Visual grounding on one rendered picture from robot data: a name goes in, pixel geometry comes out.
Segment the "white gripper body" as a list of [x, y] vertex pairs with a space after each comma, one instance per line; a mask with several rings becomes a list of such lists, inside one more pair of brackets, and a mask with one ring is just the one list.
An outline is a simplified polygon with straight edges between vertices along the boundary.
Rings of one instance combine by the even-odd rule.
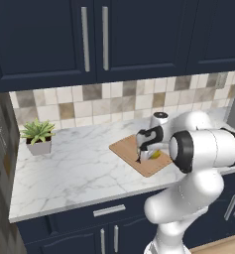
[[137, 153], [140, 154], [143, 151], [147, 151], [148, 148], [145, 145], [146, 138], [149, 137], [147, 130], [140, 130], [136, 134], [136, 142], [137, 142]]

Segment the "stainless steel fridge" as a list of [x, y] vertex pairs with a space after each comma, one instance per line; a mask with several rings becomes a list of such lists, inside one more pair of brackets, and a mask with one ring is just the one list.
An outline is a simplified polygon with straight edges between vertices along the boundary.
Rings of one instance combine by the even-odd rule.
[[8, 219], [19, 140], [10, 95], [0, 93], [0, 254], [27, 254], [17, 225]]

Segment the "wooden cutting board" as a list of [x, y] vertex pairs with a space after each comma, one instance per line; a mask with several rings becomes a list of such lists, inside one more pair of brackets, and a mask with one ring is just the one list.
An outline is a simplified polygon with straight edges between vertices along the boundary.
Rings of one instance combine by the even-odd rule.
[[161, 152], [160, 156], [156, 159], [138, 163], [137, 144], [134, 135], [111, 144], [109, 149], [146, 178], [149, 178], [157, 171], [172, 163], [170, 156], [164, 152]]

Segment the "dark blue base cupboard door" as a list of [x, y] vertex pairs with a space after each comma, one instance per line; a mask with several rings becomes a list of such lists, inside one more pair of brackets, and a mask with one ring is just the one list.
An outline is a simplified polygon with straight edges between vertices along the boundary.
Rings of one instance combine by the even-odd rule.
[[[118, 248], [114, 248], [114, 230], [118, 227]], [[147, 245], [157, 233], [157, 224], [145, 215], [111, 222], [108, 227], [107, 254], [144, 254]]]
[[224, 191], [185, 232], [183, 243], [188, 248], [197, 247], [219, 239], [235, 235], [235, 206], [229, 219], [224, 219], [225, 211], [235, 191]]
[[27, 254], [101, 254], [101, 228], [105, 230], [106, 253], [108, 225], [103, 224], [27, 244]]

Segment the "yellow lemon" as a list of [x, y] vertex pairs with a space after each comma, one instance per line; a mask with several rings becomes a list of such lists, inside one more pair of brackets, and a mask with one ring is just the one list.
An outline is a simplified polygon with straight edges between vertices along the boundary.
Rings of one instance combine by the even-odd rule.
[[162, 151], [161, 150], [157, 150], [155, 151], [152, 156], [150, 157], [151, 160], [157, 159], [160, 155], [161, 155]]

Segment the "green plant in white pot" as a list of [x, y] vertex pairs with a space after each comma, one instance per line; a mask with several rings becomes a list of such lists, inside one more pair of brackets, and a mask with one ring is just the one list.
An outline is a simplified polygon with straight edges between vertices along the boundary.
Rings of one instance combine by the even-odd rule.
[[33, 156], [49, 154], [52, 148], [52, 137], [55, 125], [49, 120], [40, 122], [35, 119], [27, 122], [21, 131], [21, 137], [26, 140], [26, 145]]

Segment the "dark blue drawer front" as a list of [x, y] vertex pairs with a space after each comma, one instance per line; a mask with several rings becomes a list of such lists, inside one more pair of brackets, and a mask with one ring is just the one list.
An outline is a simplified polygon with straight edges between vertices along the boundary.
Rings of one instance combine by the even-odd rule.
[[[146, 199], [152, 195], [158, 194], [160, 191], [150, 191], [136, 195], [130, 195], [123, 198], [109, 200], [106, 202], [58, 212], [49, 216], [50, 222], [58, 233], [74, 231], [80, 228], [90, 227], [116, 221], [119, 219], [129, 218], [136, 215], [144, 215], [144, 203]], [[99, 217], [93, 216], [93, 211], [114, 205], [124, 204], [126, 210], [106, 214]]]

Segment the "dark blue wall cupboard door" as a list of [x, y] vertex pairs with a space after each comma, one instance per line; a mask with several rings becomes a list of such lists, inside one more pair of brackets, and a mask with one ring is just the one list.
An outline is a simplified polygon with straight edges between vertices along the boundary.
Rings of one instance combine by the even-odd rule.
[[[90, 72], [81, 7], [87, 7]], [[0, 0], [0, 92], [95, 80], [93, 0]]]
[[235, 70], [235, 0], [199, 0], [187, 74]]
[[[108, 7], [109, 70], [103, 68], [102, 7]], [[94, 0], [97, 80], [185, 73], [198, 0]]]

